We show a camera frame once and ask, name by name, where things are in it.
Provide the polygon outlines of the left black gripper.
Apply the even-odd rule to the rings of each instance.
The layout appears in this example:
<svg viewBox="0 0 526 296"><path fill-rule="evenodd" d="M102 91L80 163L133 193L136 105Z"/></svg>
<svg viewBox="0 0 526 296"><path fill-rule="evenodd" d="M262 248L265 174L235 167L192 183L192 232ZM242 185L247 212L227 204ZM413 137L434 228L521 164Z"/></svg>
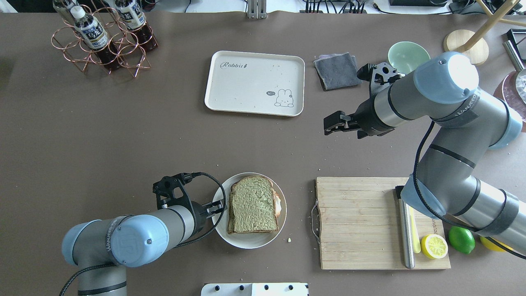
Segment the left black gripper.
<svg viewBox="0 0 526 296"><path fill-rule="evenodd" d="M193 235L203 229L207 217L213 217L225 210L225 202L223 200L212 201L208 203L206 215L203 206L190 200L184 185L191 182L193 178L204 174L203 172L196 172L164 176L160 181L152 185L152 192L156 195L158 210L171 206L182 206L190 212L195 221Z"/></svg>

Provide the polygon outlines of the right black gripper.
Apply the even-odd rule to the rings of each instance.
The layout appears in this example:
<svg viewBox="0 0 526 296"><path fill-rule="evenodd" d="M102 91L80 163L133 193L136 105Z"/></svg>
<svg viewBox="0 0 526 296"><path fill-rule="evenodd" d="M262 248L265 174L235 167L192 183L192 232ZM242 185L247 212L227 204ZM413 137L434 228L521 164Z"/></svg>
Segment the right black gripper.
<svg viewBox="0 0 526 296"><path fill-rule="evenodd" d="M393 126L389 126L380 120L376 114L378 108L374 106L374 103L380 92L383 92L385 89L389 90L391 85L402 77L404 77L404 74L399 73L388 62L381 62L376 65L372 63L363 65L357 71L357 78L369 82L369 98L361 103L351 115L350 127L346 123L350 118L343 111L336 111L325 117L323 123L331 126L324 127L324 135L327 136L337 131L349 132L356 130L357 138L362 139L367 136L383 136L394 130Z"/></svg>

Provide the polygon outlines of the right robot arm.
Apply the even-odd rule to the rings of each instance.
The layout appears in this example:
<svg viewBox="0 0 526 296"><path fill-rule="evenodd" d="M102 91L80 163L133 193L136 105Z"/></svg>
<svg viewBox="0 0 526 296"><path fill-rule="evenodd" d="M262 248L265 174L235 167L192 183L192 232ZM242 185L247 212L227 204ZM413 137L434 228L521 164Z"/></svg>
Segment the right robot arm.
<svg viewBox="0 0 526 296"><path fill-rule="evenodd" d="M507 146L521 133L522 118L504 100L479 88L477 69L458 52L445 52L391 82L347 116L324 118L324 133L356 131L383 136L423 116L431 124L415 156L401 198L420 213L465 228L525 258L525 203L472 175L489 149Z"/></svg>

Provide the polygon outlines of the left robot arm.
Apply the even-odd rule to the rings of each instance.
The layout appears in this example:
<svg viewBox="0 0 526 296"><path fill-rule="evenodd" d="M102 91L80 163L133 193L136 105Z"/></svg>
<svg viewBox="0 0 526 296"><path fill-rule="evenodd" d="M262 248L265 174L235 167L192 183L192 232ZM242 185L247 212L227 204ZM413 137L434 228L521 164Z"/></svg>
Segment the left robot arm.
<svg viewBox="0 0 526 296"><path fill-rule="evenodd" d="M190 199L185 185L207 173L179 173L165 176L152 186L157 210L150 214L127 214L107 220L92 220L72 227L62 241L66 262L79 267L60 291L63 296L79 279L79 296L125 296L127 268L150 264L169 250L197 242L193 238L207 219L224 215L222 198L206 204Z"/></svg>

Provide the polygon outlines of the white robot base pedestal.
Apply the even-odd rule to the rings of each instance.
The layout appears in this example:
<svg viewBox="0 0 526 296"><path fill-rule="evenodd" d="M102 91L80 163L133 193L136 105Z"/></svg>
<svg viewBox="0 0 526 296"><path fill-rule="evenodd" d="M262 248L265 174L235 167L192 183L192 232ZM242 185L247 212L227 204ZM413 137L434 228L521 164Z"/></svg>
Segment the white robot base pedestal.
<svg viewBox="0 0 526 296"><path fill-rule="evenodd" d="M302 282L209 283L201 296L308 296L309 285Z"/></svg>

